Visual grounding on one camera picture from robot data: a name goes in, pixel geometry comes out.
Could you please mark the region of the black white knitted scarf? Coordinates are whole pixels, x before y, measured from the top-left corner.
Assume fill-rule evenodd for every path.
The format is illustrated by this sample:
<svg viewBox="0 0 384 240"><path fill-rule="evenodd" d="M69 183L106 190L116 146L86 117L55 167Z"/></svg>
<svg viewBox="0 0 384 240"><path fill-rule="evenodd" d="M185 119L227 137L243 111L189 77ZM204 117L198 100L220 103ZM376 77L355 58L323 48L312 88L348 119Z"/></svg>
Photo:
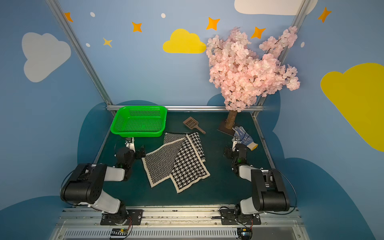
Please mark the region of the black white knitted scarf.
<svg viewBox="0 0 384 240"><path fill-rule="evenodd" d="M150 186L172 180L177 193L211 176L198 132L165 133L164 144L142 158Z"/></svg>

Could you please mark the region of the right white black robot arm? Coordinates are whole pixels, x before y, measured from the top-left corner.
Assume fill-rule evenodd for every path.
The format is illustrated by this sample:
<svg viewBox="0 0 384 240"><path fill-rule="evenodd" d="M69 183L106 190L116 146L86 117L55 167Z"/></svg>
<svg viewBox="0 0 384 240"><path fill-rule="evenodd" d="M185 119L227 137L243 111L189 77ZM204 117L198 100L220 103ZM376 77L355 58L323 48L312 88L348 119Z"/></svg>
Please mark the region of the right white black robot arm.
<svg viewBox="0 0 384 240"><path fill-rule="evenodd" d="M232 171L251 183L252 195L233 209L219 209L223 225L260 225L261 213L288 215L297 208L297 205L291 206L283 180L285 176L277 169L263 170L249 165L247 149L244 144L235 144L224 150L224 156L232 161Z"/></svg>

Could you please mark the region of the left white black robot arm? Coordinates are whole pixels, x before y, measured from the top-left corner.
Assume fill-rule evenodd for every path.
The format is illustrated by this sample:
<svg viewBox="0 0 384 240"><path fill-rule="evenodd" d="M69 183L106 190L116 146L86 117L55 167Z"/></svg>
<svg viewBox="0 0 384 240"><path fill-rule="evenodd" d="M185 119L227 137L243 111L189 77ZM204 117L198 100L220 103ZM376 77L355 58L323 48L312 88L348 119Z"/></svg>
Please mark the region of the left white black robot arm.
<svg viewBox="0 0 384 240"><path fill-rule="evenodd" d="M145 148L138 151L124 147L116 153L117 164L78 164L62 183L60 197L73 206L86 205L102 212L101 226L138 226L143 210L128 210L126 204L103 190L104 182L124 182L132 174L135 160L146 156Z"/></svg>

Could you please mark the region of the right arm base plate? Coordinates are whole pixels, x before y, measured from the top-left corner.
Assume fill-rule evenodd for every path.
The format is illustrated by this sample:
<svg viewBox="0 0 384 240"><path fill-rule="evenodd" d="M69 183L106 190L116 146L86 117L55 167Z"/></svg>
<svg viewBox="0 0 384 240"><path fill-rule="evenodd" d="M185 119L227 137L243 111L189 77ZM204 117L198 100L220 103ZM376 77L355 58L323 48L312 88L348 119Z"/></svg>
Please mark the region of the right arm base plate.
<svg viewBox="0 0 384 240"><path fill-rule="evenodd" d="M222 225L261 225L261 217L259 214L244 215L235 209L221 207L219 209Z"/></svg>

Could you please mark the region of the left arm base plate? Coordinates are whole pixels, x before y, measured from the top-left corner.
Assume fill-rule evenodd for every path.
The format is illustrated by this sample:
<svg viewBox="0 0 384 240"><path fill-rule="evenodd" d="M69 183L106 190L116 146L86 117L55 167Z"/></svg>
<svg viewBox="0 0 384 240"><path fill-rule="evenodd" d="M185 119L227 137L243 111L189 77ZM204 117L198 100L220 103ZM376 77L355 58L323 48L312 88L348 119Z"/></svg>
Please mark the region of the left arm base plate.
<svg viewBox="0 0 384 240"><path fill-rule="evenodd" d="M116 214L102 214L101 226L139 226L143 218L142 209L127 209Z"/></svg>

